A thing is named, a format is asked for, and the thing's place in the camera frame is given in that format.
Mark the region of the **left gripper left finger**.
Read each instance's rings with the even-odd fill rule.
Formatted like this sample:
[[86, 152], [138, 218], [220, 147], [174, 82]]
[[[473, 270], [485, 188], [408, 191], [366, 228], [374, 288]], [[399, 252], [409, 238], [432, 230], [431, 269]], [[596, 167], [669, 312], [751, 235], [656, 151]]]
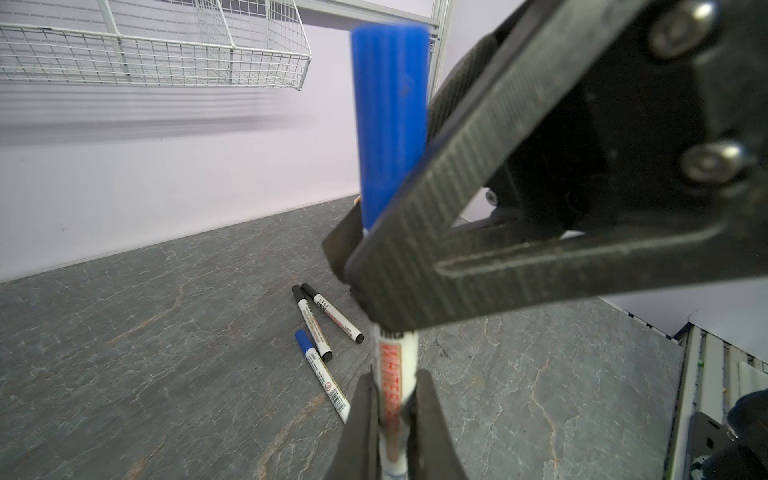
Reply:
[[360, 376], [347, 423], [324, 478], [376, 480], [380, 478], [377, 389], [372, 373]]

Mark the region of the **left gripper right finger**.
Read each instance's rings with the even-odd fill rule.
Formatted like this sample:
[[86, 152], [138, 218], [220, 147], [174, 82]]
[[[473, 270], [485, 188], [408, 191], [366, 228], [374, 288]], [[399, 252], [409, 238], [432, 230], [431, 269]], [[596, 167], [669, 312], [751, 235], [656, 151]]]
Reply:
[[416, 372], [416, 387], [408, 405], [411, 432], [407, 458], [411, 479], [467, 480], [453, 445], [432, 375]]

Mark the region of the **white marker pen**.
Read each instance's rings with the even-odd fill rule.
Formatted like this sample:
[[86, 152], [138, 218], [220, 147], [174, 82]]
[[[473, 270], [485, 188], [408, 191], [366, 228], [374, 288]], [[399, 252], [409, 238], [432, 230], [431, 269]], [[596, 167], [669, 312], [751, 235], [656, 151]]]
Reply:
[[297, 306], [301, 311], [306, 327], [316, 345], [316, 349], [323, 361], [328, 362], [333, 358], [333, 352], [327, 342], [327, 339], [320, 328], [315, 315], [313, 314], [306, 294], [299, 285], [292, 286], [292, 293]]
[[306, 333], [303, 330], [298, 330], [294, 336], [337, 415], [340, 417], [341, 421], [346, 424], [351, 409], [349, 401], [331, 375], [325, 362], [321, 359]]
[[408, 406], [416, 389], [418, 334], [373, 324], [373, 378], [378, 409], [378, 458], [382, 479], [408, 479]]
[[301, 290], [321, 308], [321, 310], [356, 344], [361, 344], [365, 336], [340, 310], [309, 283], [300, 285]]

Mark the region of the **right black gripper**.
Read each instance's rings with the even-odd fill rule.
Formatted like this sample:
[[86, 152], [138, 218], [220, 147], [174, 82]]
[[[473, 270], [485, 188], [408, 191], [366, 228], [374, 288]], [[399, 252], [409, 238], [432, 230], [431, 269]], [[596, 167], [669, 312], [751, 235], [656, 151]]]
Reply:
[[513, 240], [763, 240], [767, 5], [653, 1], [486, 182]]

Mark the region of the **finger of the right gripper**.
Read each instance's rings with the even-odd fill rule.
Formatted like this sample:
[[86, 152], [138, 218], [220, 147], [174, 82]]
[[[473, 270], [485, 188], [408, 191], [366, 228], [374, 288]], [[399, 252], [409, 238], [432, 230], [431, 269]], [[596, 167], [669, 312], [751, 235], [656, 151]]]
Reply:
[[593, 295], [764, 275], [763, 240], [513, 240], [462, 229], [496, 205], [486, 182], [612, 39], [653, 1], [526, 1], [345, 265], [371, 319], [413, 331]]
[[[427, 143], [435, 137], [499, 48], [493, 34], [481, 38], [454, 66], [428, 105]], [[323, 240], [322, 248], [334, 275], [344, 284], [345, 265], [363, 239], [360, 203]]]

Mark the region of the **blue pen cap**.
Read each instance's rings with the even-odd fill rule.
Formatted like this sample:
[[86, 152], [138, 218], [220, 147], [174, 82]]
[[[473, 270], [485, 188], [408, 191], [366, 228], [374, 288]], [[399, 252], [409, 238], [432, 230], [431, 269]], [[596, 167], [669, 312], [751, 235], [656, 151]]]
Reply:
[[416, 24], [369, 24], [351, 33], [364, 233], [424, 153], [429, 41]]

